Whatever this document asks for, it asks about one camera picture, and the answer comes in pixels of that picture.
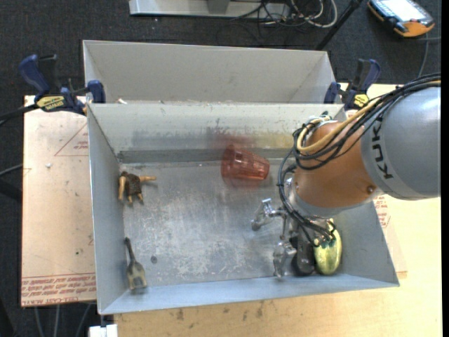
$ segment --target cardboard sheet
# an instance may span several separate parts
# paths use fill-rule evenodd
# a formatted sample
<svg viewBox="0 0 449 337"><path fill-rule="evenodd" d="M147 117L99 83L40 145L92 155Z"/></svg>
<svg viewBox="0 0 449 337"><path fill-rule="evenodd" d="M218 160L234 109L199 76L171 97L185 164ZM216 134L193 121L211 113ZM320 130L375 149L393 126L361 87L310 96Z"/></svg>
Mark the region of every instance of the cardboard sheet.
<svg viewBox="0 0 449 337"><path fill-rule="evenodd" d="M86 118L25 115L21 306L95 300Z"/></svg>

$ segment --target gray carpet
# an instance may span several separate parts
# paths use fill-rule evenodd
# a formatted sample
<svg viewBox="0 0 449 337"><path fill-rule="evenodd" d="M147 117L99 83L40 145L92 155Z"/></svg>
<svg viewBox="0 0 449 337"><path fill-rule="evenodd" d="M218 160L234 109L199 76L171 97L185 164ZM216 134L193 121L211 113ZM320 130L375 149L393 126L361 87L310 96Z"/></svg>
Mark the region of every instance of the gray carpet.
<svg viewBox="0 0 449 337"><path fill-rule="evenodd" d="M0 113L17 109L23 95L35 93L18 71L20 61L33 53L57 53L60 78L71 78L75 86L83 86L83 39L313 50L329 31L263 27L259 36L257 25L245 20L231 23L222 18L131 17L128 1L0 0ZM342 13L351 0L335 1ZM354 77L359 58L379 62L382 73L377 82L381 84L402 84L414 79L424 58L423 74L441 71L441 40L426 44L422 39L399 38L374 19L366 1L362 1L324 48L338 81ZM436 21L429 37L440 37L441 0L416 2ZM22 118L15 118L0 127L0 171L22 162L22 123ZM19 190L21 173L17 170L1 179ZM22 309L19 302L21 203L5 194L0 194L0 249L0 299L7 317L18 336L38 336L33 309ZM58 335L74 336L85 310L85 304L62 306ZM55 325L55 308L41 308L39 312L43 330L49 336ZM95 308L91 308L85 328L99 323Z"/></svg>

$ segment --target red plastic cup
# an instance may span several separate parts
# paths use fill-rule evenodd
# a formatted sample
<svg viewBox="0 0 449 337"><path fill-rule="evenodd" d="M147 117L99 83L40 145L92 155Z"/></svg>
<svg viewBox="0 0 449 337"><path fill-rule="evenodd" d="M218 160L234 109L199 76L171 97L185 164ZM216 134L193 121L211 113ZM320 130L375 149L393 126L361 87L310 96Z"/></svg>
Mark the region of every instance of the red plastic cup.
<svg viewBox="0 0 449 337"><path fill-rule="evenodd" d="M229 145L223 154L221 172L223 178L264 180L269 173L269 161Z"/></svg>

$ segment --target white cable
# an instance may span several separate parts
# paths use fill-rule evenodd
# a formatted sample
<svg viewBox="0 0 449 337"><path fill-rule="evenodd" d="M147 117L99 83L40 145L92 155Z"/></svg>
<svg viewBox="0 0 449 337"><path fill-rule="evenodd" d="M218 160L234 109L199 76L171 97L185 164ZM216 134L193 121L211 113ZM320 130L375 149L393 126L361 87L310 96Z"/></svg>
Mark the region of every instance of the white cable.
<svg viewBox="0 0 449 337"><path fill-rule="evenodd" d="M325 25L319 24L319 23L311 21L311 20L307 20L307 22L310 25L313 25L313 26L316 26L316 27L322 27L322 28L332 27L333 25L335 25L335 23L338 20L337 5L335 4L334 0L330 0L330 3L332 4L332 9L334 10L334 18L333 18L333 20L331 22L329 22L328 24L325 24Z"/></svg>
<svg viewBox="0 0 449 337"><path fill-rule="evenodd" d="M295 4L295 2L293 1L293 0L290 0L290 2L291 2L291 4L293 5L293 8L295 8L295 10L296 10L296 12L297 13L299 13L299 17L300 18L304 18L304 20L309 20L309 19L316 19L316 18L319 18L320 16L321 16L321 14L324 12L324 6L323 6L323 0L319 0L320 1L320 11L319 11L319 13L318 14L316 14L316 15L314 15L314 16L304 16L301 12L300 12L300 10L299 10L299 8L296 6L296 4Z"/></svg>

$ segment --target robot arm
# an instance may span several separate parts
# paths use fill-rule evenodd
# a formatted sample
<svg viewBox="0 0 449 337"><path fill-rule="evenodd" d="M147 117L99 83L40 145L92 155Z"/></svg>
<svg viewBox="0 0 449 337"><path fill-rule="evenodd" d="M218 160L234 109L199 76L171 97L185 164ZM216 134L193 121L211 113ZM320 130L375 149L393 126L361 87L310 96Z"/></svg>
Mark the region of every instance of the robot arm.
<svg viewBox="0 0 449 337"><path fill-rule="evenodd" d="M380 101L343 129L344 122L323 121L297 142L295 193L307 213L333 215L379 193L409 200L439 196L441 87L433 80L406 90L395 98L396 91L387 94L388 105ZM326 136L332 142L321 147ZM329 144L341 147L322 154Z"/></svg>
<svg viewBox="0 0 449 337"><path fill-rule="evenodd" d="M331 275L342 242L333 217L379 194L424 199L441 193L441 76L429 75L368 100L345 121L312 118L281 162L283 208L264 200L253 229L282 216L275 275Z"/></svg>

